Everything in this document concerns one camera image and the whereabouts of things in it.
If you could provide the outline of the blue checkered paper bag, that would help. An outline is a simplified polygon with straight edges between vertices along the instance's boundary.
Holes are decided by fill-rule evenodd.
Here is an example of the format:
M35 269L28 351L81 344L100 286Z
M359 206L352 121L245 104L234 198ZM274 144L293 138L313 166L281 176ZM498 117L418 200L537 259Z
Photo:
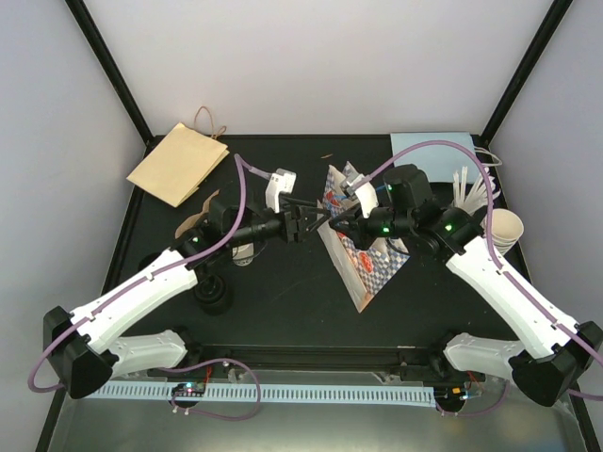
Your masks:
M353 206L360 206L357 200L347 198L340 188L351 173L360 173L351 163L342 170L334 166L328 168L318 206L328 210L332 217ZM359 313L409 259L400 239L387 243L384 238L378 238L368 250L358 250L348 237L337 233L327 223L318 229L318 234Z

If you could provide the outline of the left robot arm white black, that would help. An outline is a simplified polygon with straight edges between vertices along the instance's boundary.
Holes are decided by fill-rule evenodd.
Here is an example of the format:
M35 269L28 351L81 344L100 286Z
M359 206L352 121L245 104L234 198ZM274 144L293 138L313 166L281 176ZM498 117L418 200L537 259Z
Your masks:
M57 386L80 399L111 379L141 370L195 374L203 354L184 333L127 337L125 332L190 289L207 313L218 313L229 302L228 289L210 267L242 260L244 247L272 238L301 243L329 217L317 204L285 195L266 207L252 200L235 204L225 192L212 195L192 224L133 277L83 306L71 311L57 306L44 315L43 358L55 371Z

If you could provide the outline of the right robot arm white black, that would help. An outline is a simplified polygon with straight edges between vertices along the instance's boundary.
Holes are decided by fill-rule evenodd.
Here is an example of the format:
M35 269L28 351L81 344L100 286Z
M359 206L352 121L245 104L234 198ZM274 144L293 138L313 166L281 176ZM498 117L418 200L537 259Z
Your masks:
M417 166L385 172L386 205L354 168L333 170L328 179L334 193L345 198L329 221L345 243L366 251L380 239L401 240L409 252L442 262L514 332L513 341L468 333L450 337L428 357L435 377L451 379L466 371L499 377L531 401L551 407L597 358L601 328L594 322L575 323L548 301L488 242L479 221L437 201Z

